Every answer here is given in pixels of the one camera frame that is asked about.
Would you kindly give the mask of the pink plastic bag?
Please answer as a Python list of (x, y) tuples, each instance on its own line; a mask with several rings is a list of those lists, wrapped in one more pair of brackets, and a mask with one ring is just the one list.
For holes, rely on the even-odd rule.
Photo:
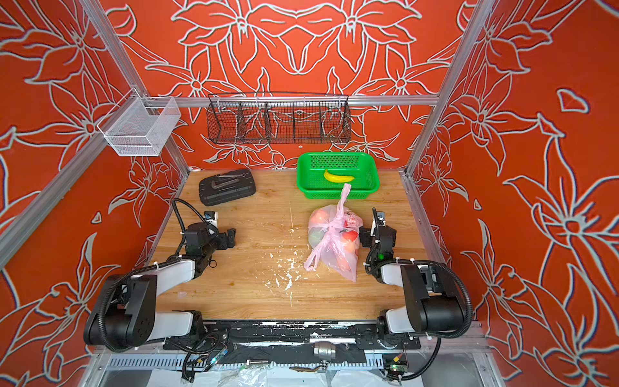
[(356, 282), (359, 230), (364, 222), (345, 206), (350, 193), (351, 184), (345, 183), (335, 205), (324, 206), (312, 212), (308, 222), (311, 253), (304, 264), (306, 271), (316, 271), (323, 263), (345, 279)]

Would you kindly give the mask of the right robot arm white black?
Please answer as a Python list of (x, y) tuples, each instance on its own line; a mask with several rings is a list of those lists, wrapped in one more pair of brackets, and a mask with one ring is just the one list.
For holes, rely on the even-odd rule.
[(369, 249), (366, 274), (404, 294), (404, 306), (380, 313), (380, 334), (464, 335), (472, 324), (472, 300), (464, 282), (445, 264), (396, 257), (396, 239), (396, 230), (386, 225), (359, 229), (359, 240)]

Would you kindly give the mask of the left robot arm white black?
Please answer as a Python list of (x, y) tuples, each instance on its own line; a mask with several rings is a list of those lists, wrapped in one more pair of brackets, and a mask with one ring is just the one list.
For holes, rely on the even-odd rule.
[(159, 312), (159, 296), (195, 280), (214, 268), (217, 251), (234, 248), (236, 230), (222, 232), (214, 212), (199, 213), (198, 222), (186, 225), (177, 217), (182, 239), (165, 262), (109, 276), (87, 319), (83, 340), (88, 346), (103, 346), (125, 352), (149, 343), (189, 354), (206, 352), (214, 338), (204, 326), (199, 311)]

